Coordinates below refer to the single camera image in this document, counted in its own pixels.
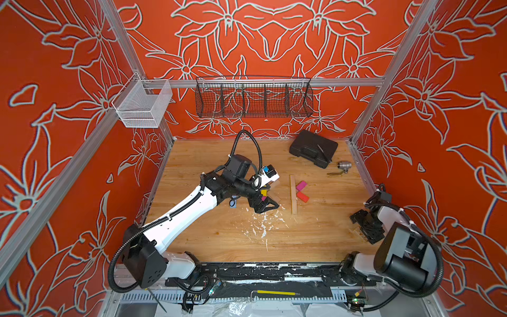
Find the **orange wall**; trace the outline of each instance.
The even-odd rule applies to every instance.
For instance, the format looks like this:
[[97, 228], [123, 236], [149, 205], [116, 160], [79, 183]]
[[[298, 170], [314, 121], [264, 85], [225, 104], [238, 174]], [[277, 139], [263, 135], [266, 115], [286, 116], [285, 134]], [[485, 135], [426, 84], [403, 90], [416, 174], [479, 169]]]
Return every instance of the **orange wall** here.
[[97, 315], [109, 260], [148, 211], [166, 149], [158, 129], [118, 121], [0, 292], [0, 314]]
[[[132, 75], [98, 2], [4, 4], [0, 246]], [[0, 315], [96, 315], [108, 259], [142, 220], [166, 149], [159, 129], [118, 121], [1, 289]]]
[[507, 313], [507, 4], [443, 0], [359, 149], [443, 246], [450, 316]]
[[[421, 1], [115, 0], [149, 78], [384, 75]], [[258, 137], [352, 134], [372, 87], [315, 89], [304, 119], [199, 119], [194, 92], [174, 89], [166, 120], [179, 138], [219, 138], [247, 128]]]
[[132, 75], [99, 7], [46, 2], [0, 11], [0, 247]]

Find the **wooden tabletop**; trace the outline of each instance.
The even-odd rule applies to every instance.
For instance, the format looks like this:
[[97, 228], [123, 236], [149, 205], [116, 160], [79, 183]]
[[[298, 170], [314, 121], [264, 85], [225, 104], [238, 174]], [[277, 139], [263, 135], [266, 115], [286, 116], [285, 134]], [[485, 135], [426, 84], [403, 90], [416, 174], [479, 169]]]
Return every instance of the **wooden tabletop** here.
[[[199, 184], [199, 174], [209, 172], [227, 161], [232, 140], [178, 140], [170, 153], [162, 180], [151, 206], [147, 223], [160, 217], [183, 200]], [[236, 208], [226, 200], [192, 223], [169, 246], [171, 252], [192, 252], [202, 262], [339, 262], [351, 251], [374, 254], [377, 245], [362, 240], [353, 230], [349, 216], [362, 208], [369, 197], [355, 168], [345, 141], [338, 141], [333, 162], [327, 169], [291, 155], [292, 140], [258, 140], [263, 164], [272, 164], [281, 184], [272, 191], [281, 198], [280, 208], [264, 214], [254, 213], [246, 198]], [[236, 154], [258, 164], [255, 146], [240, 140]], [[348, 174], [339, 172], [336, 163], [353, 163]], [[303, 193], [307, 203], [298, 199], [298, 214], [291, 213], [289, 175], [296, 184], [306, 181]]]

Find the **black carrying case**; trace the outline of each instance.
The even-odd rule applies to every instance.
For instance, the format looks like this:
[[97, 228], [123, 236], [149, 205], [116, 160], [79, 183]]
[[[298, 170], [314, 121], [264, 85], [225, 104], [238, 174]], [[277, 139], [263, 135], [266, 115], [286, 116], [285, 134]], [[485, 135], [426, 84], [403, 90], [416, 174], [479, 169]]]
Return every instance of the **black carrying case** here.
[[289, 153], [294, 156], [304, 157], [320, 168], [326, 168], [329, 165], [328, 159], [331, 160], [333, 158], [337, 147], [338, 143], [310, 131], [303, 130], [292, 142]]

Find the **black wire basket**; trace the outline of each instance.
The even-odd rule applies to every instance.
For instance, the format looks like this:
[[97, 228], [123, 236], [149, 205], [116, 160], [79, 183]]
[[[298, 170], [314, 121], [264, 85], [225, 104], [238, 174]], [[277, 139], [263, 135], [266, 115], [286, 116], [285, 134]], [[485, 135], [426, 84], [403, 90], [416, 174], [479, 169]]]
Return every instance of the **black wire basket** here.
[[200, 118], [304, 118], [313, 114], [310, 78], [268, 76], [198, 77], [195, 106]]

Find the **wire mesh basket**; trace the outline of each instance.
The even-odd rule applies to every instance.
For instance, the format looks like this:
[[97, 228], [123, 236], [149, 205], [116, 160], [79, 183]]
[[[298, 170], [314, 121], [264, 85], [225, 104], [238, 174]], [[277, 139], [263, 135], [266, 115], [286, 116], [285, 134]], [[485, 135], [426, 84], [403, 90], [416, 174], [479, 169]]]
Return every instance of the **wire mesh basket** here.
[[310, 117], [310, 78], [223, 76], [198, 77], [195, 104], [200, 118]]
[[145, 88], [137, 74], [124, 86], [128, 90], [124, 98], [113, 101], [118, 117], [127, 128], [157, 128], [172, 98], [169, 81], [157, 91]]

